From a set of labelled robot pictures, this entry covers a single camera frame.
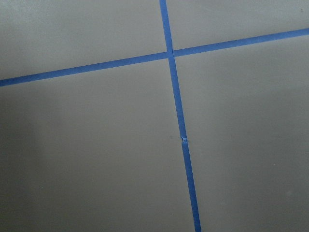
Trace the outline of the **long blue tape strip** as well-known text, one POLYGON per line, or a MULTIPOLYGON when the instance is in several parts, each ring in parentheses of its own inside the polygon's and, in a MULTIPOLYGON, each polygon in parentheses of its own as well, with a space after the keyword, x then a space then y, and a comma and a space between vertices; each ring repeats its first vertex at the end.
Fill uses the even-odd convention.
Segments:
POLYGON ((184 113, 183 113, 183 104, 182 104, 181 91, 180 91, 179 80, 178 80, 176 59, 174 56, 172 34, 171 34, 171 28, 170 28, 170 23, 169 23, 168 6, 165 0, 160 0, 159 4, 160 4, 162 24, 163 24, 163 30, 164 30, 164 36, 165 36, 166 49, 167 49, 167 57, 169 61, 169 70, 170 70, 174 102, 175 102, 175 108, 176 108, 176 114, 177 114, 177 121, 178 121, 178 126, 179 126, 180 140, 181 140, 182 151, 183 151, 184 167, 185 167, 186 178, 187 178, 187 185, 188 185, 188 191, 189 191, 189 197, 190 197, 194 229, 196 232, 200 232, 202 231, 202 228, 200 224, 197 195, 196 195, 196 188, 195 188, 195 182, 194 182, 194 174, 193 174, 193 169, 192 169, 191 156, 190 156, 190 150, 189 150, 189 141, 187 137, 186 125, 185 125, 185 119, 184 119, 184 113))

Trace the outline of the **crossing blue tape strip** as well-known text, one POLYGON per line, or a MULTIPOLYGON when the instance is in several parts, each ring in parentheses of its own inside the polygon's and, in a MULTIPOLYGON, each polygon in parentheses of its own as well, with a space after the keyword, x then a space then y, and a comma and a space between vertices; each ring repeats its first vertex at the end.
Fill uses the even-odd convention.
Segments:
MULTIPOLYGON (((222 50, 222 49, 251 45, 251 44, 265 43, 265 42, 270 42, 270 41, 275 41, 275 40, 307 36, 308 34, 309 34, 308 28, 292 30, 292 31, 285 31, 285 32, 273 33, 273 34, 268 34, 268 35, 254 36, 250 38, 243 38, 243 39, 238 39, 238 40, 178 49, 178 50, 173 51, 173 55, 175 57, 181 57, 181 56, 187 56, 187 55, 192 55, 192 54, 197 54, 197 53, 210 52, 210 51, 215 51, 215 50, 222 50)), ((25 75, 25 76, 20 76, 20 77, 3 79, 0 81, 0 86, 4 87, 4 86, 16 85, 16 84, 21 84, 21 83, 39 81, 39 80, 44 80, 44 79, 51 79, 51 78, 85 73, 85 72, 86 73, 93 72, 93 71, 98 71, 98 70, 110 69, 110 68, 121 67, 121 66, 128 66, 128 65, 145 63, 145 62, 156 61, 156 60, 167 59, 167 58, 168 58, 168 53, 162 52, 162 53, 155 53, 155 54, 149 54, 149 55, 144 55, 144 56, 112 60, 112 61, 107 61, 107 62, 102 62, 102 63, 96 63, 96 64, 73 67, 73 68, 61 69, 61 70, 56 70, 56 71, 36 73, 36 74, 30 74, 30 75, 25 75)))

